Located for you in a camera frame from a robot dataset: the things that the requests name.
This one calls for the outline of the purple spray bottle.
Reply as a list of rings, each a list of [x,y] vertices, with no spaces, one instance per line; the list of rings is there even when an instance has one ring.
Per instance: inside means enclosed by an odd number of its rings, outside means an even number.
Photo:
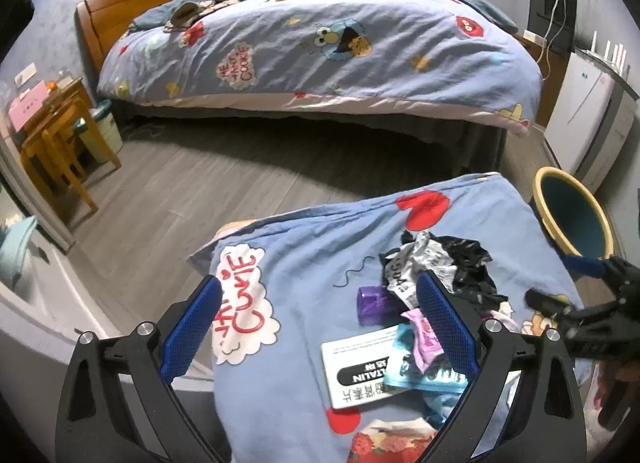
[[[386,287],[360,287],[357,293],[357,317],[361,325],[384,325],[396,320],[406,310]]]

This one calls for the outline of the yellow rimmed green trash bin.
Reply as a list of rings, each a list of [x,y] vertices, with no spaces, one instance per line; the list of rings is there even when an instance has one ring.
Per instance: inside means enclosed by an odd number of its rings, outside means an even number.
[[[594,195],[567,172],[539,168],[529,205],[561,255],[605,259],[614,254],[608,217]]]

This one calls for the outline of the pink purple wrapper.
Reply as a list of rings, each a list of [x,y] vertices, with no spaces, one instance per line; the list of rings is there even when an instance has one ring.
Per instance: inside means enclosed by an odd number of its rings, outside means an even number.
[[[416,368],[418,368],[421,374],[424,374],[426,370],[431,367],[435,359],[444,353],[444,350],[431,324],[423,316],[419,308],[405,311],[401,316],[411,324],[414,335],[413,359],[416,363]]]

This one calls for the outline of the black silver wrapper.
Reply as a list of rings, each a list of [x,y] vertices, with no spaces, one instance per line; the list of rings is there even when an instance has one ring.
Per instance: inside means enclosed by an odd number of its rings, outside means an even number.
[[[419,307],[416,285],[423,272],[431,271],[444,289],[480,306],[499,310],[508,300],[498,293],[488,273],[490,254],[480,242],[452,235],[433,235],[423,230],[413,235],[406,230],[401,246],[381,254],[386,290],[408,310]]]

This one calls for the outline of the wooden nightstand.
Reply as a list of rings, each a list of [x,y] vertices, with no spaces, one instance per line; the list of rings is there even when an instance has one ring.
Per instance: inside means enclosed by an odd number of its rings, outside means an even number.
[[[122,167],[116,151],[99,131],[91,108],[92,102],[82,79],[73,79],[65,86],[51,82],[47,85],[47,97],[42,106],[25,124],[21,164],[40,196],[58,215],[63,214],[58,196],[68,188],[74,189],[93,213],[98,210],[96,201],[84,186],[87,173],[79,162],[72,138],[77,123],[86,125],[86,131],[108,162],[115,168]]]

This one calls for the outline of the black television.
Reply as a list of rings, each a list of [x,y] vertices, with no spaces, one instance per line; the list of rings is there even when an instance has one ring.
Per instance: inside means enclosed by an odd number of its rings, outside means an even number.
[[[544,38],[552,52],[568,57],[574,48],[578,0],[529,0],[527,30]]]

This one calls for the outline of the white air purifier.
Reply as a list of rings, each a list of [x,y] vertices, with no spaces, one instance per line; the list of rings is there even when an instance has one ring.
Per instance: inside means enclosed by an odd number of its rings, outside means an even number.
[[[625,145],[638,101],[611,67],[575,50],[544,130],[554,164],[597,191]]]

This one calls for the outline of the white wifi router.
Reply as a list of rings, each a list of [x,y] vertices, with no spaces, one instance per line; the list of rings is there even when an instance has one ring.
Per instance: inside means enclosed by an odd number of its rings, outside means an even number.
[[[627,67],[627,54],[628,50],[622,43],[613,44],[611,41],[604,43],[602,54],[598,53],[598,36],[597,30],[592,32],[590,45],[586,49],[586,53],[611,68],[615,73],[620,76],[625,76]]]

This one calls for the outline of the white coltalin medicine box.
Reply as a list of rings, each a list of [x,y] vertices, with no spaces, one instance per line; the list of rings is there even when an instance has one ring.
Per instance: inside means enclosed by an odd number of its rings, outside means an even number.
[[[385,384],[398,327],[323,343],[320,347],[331,407],[344,410],[403,393]]]

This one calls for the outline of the blue cartoon pillow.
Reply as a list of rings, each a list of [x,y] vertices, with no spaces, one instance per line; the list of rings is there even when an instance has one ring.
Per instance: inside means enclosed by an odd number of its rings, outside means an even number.
[[[361,325],[360,287],[381,285],[380,255],[427,230],[480,242],[488,272],[518,330],[546,320],[526,306],[537,289],[580,297],[532,209],[498,174],[355,203],[327,204],[256,220],[191,256],[221,283],[213,321],[216,409],[237,462],[348,462],[352,439],[374,420],[423,419],[420,391],[334,410],[321,345],[386,327]]]

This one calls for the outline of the blue face mask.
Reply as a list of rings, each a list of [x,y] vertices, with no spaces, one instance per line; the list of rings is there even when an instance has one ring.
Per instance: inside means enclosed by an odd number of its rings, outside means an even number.
[[[441,429],[448,421],[450,414],[458,404],[461,394],[439,393],[439,391],[424,391],[423,418],[436,429]]]

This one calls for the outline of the red strawberry snack bag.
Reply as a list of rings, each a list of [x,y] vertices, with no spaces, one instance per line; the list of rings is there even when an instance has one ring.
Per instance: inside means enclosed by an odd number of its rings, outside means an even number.
[[[411,421],[374,420],[352,439],[347,461],[355,463],[414,463],[437,435],[419,417]]]

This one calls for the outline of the small white green bin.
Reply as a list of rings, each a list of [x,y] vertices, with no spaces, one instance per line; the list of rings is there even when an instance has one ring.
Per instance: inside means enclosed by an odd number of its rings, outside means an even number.
[[[122,135],[112,113],[112,101],[103,100],[96,108],[90,109],[93,121],[100,132],[104,142],[110,147],[114,154],[122,150]],[[88,130],[88,125],[84,119],[80,119],[74,125],[74,132],[99,164],[110,162],[110,158],[102,151]]]

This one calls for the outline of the wooden tv cabinet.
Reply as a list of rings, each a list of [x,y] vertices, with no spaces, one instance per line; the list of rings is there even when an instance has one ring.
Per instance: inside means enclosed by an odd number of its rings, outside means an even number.
[[[515,34],[514,38],[538,62],[538,67],[544,78],[535,123],[539,127],[547,127],[564,82],[568,58],[552,52],[552,50],[542,48],[539,44],[524,38],[523,35]]]

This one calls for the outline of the pink box on nightstand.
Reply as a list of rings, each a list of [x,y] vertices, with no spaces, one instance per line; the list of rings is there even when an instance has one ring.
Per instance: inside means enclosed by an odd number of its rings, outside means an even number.
[[[40,81],[28,92],[15,98],[9,108],[9,118],[14,131],[21,131],[25,124],[40,110],[49,95],[47,83]]]

